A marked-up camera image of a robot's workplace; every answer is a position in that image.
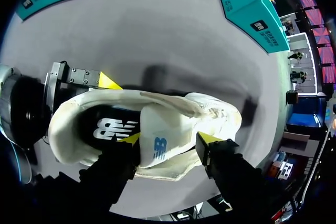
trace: sneaker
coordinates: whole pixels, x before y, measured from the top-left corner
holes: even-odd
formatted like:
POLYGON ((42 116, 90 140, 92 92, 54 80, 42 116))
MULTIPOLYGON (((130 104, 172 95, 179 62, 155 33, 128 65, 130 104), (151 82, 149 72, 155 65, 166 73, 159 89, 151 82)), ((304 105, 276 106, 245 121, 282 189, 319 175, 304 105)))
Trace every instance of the sneaker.
POLYGON ((91 165, 107 142, 140 132, 136 176, 176 181, 201 164, 191 150, 198 131, 234 140, 241 120, 234 106, 204 94, 176 97, 137 90, 93 90, 57 109, 48 136, 61 163, 91 165))

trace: shoe tongue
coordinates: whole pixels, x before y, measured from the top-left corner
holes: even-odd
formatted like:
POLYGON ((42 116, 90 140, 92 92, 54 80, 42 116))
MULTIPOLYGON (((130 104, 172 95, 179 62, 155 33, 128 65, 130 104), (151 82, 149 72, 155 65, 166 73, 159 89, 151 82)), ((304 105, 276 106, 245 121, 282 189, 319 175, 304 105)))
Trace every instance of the shoe tongue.
POLYGON ((151 167, 189 150, 194 121, 162 105, 145 106, 140 115, 140 166, 151 167))

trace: person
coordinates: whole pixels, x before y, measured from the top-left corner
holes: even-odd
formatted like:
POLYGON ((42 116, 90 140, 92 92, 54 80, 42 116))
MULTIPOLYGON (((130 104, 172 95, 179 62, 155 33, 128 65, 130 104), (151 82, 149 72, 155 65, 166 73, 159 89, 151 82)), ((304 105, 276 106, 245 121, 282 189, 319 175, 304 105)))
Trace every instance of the person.
POLYGON ((304 83, 307 79, 307 73, 306 72, 295 72, 293 71, 291 74, 290 74, 290 81, 292 83, 298 83, 298 80, 301 80, 300 83, 304 83))
POLYGON ((291 56, 288 57, 288 59, 297 59, 301 60, 303 56, 302 52, 296 52, 295 54, 292 54, 291 56))

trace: gray floor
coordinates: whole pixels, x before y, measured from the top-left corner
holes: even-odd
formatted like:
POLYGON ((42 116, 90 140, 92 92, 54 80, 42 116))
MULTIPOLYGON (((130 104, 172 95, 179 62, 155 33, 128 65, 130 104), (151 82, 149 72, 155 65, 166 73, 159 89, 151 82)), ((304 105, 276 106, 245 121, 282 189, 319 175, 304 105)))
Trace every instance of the gray floor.
MULTIPOLYGON (((22 22, 5 35, 1 62, 45 77, 54 61, 104 71, 120 85, 213 95, 236 106, 243 125, 236 142, 252 165, 269 153, 283 130, 285 107, 279 69, 282 54, 267 55, 228 22, 219 0, 69 0, 22 22)), ((78 179, 82 165, 55 161, 46 144, 35 146, 39 170, 78 179)), ((134 179, 111 210, 132 217, 168 214, 218 194, 202 167, 179 182, 134 179)))

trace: blue panel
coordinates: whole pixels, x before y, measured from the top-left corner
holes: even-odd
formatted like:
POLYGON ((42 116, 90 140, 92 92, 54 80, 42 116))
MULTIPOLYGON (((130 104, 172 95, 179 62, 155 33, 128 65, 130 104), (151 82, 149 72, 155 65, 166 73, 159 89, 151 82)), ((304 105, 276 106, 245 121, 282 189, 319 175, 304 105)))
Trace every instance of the blue panel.
POLYGON ((319 127, 312 114, 293 113, 287 124, 307 127, 319 127))

